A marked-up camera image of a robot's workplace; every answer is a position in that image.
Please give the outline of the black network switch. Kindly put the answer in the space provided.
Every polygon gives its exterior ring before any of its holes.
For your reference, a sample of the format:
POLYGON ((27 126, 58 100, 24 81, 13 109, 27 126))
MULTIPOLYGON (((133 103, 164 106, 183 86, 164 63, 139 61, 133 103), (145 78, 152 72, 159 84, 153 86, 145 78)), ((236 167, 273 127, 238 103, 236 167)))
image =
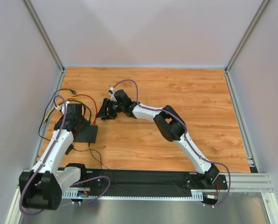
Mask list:
POLYGON ((74 138, 73 142, 77 143, 96 143, 98 126, 89 125, 74 138))

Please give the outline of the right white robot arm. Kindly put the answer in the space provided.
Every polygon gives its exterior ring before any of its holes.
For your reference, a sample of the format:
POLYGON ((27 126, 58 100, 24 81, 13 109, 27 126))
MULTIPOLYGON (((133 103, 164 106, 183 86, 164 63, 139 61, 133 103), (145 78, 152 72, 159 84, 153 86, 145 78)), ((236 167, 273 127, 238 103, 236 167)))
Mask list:
POLYGON ((110 98, 104 98, 97 117, 115 119, 122 112, 129 118, 145 119, 155 123, 159 132, 169 142, 175 143, 191 160, 204 185, 213 184, 220 171, 210 162, 191 139, 185 122, 169 105, 151 107, 131 100, 124 90, 109 90, 110 98))

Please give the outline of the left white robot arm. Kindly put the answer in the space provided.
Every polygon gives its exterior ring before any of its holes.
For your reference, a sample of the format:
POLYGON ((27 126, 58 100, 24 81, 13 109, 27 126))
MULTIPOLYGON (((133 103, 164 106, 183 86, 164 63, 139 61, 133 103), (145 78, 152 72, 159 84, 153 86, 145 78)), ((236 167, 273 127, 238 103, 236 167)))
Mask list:
POLYGON ((86 127, 88 121, 82 114, 81 104, 68 103, 63 106, 63 116, 55 124, 50 143, 39 161, 30 171, 23 171, 19 177, 19 209, 56 210, 62 194, 82 176, 84 165, 69 165, 58 173, 60 163, 75 137, 86 127))

